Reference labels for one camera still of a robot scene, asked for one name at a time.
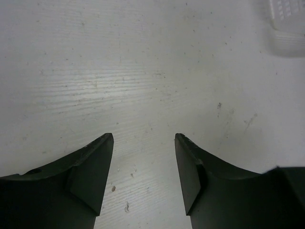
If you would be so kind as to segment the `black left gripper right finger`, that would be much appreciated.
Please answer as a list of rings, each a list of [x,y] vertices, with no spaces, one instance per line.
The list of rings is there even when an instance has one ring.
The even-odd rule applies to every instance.
[[[236,167],[175,135],[185,213],[194,229],[302,229],[305,169],[262,174]]]

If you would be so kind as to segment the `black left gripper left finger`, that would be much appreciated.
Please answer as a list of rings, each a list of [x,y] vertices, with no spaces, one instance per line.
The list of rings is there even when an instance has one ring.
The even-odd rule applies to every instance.
[[[44,166],[0,179],[3,229],[92,229],[100,215],[113,136]]]

